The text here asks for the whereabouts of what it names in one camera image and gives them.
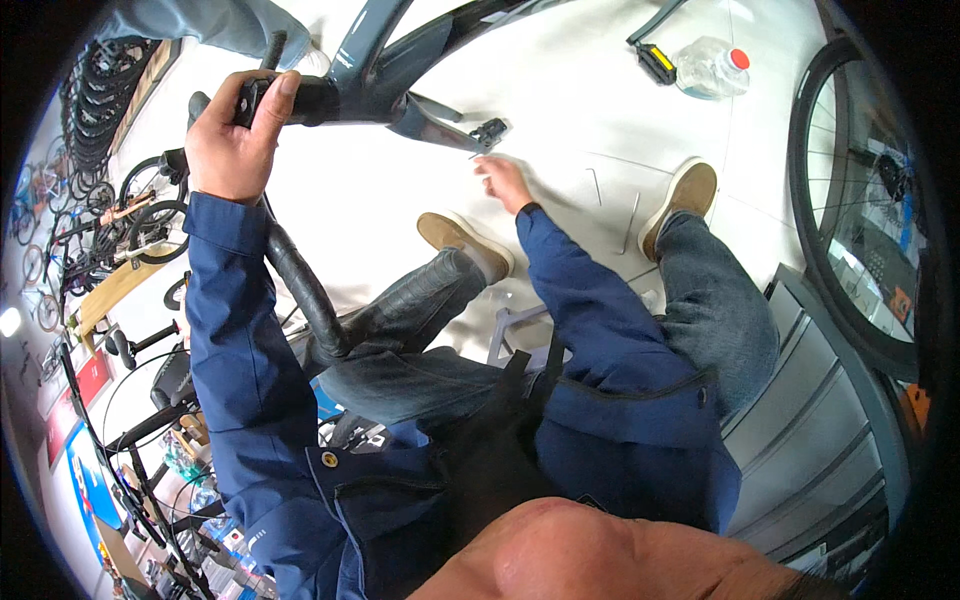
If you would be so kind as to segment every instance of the bicycle brake lever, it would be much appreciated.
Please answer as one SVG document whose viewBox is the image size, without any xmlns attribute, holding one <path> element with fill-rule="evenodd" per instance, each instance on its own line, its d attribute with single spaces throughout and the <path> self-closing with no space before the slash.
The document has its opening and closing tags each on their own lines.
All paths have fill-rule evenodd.
<svg viewBox="0 0 960 600">
<path fill-rule="evenodd" d="M 253 117 L 260 101 L 267 94 L 267 89 L 274 82 L 276 75 L 267 78 L 250 78 L 240 87 L 240 98 L 237 99 L 236 111 L 233 113 L 233 124 L 249 129 L 253 125 Z"/>
</svg>

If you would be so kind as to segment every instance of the jacket pocket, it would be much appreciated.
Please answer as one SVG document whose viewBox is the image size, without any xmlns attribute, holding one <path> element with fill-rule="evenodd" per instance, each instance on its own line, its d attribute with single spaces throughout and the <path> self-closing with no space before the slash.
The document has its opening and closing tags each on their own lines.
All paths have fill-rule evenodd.
<svg viewBox="0 0 960 600">
<path fill-rule="evenodd" d="M 363 477 L 337 486 L 335 504 L 368 598 L 406 598 L 449 558 L 450 501 L 441 482 Z"/>
<path fill-rule="evenodd" d="M 608 394 L 561 377 L 543 416 L 611 442 L 702 448 L 713 445 L 719 433 L 715 402 L 711 370 L 639 394 Z"/>
</svg>

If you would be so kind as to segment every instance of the allen key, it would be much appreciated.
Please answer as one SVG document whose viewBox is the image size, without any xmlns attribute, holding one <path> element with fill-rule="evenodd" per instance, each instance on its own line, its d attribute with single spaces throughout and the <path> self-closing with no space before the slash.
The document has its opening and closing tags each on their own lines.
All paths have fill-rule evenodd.
<svg viewBox="0 0 960 600">
<path fill-rule="evenodd" d="M 634 211 L 630 213 L 630 222 L 627 224 L 627 232 L 623 236 L 623 250 L 618 252 L 619 255 L 624 255 L 627 253 L 627 243 L 630 242 L 630 229 L 634 226 L 634 216 L 636 215 L 636 208 L 640 205 L 640 193 L 636 192 L 636 200 L 634 200 Z"/>
<path fill-rule="evenodd" d="M 593 174 L 593 187 L 597 190 L 597 203 L 603 206 L 603 197 L 600 196 L 600 183 L 597 181 L 597 172 L 587 167 L 587 170 Z"/>
</svg>

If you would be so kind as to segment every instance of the blue banner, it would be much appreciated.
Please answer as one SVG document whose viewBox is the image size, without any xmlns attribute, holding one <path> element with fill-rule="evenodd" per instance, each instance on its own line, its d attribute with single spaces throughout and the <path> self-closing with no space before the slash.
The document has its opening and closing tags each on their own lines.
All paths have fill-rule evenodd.
<svg viewBox="0 0 960 600">
<path fill-rule="evenodd" d="M 93 451 L 93 440 L 82 422 L 67 439 L 66 459 L 70 465 L 73 491 L 77 495 L 86 535 L 90 538 L 90 544 L 97 553 L 100 564 L 103 564 L 104 557 L 99 549 L 100 534 L 93 523 L 93 516 L 96 515 L 113 529 L 120 529 L 123 521 L 117 514 L 109 486 L 100 471 L 97 455 Z"/>
</svg>

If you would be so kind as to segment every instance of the red bottle cap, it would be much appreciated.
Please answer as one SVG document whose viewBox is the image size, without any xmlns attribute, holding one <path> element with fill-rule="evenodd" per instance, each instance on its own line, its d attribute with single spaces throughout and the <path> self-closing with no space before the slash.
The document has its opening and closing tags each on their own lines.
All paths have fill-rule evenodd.
<svg viewBox="0 0 960 600">
<path fill-rule="evenodd" d="M 747 53 L 739 48 L 730 50 L 730 60 L 733 61 L 733 65 L 738 69 L 745 69 L 750 66 L 750 59 L 747 58 Z"/>
</svg>

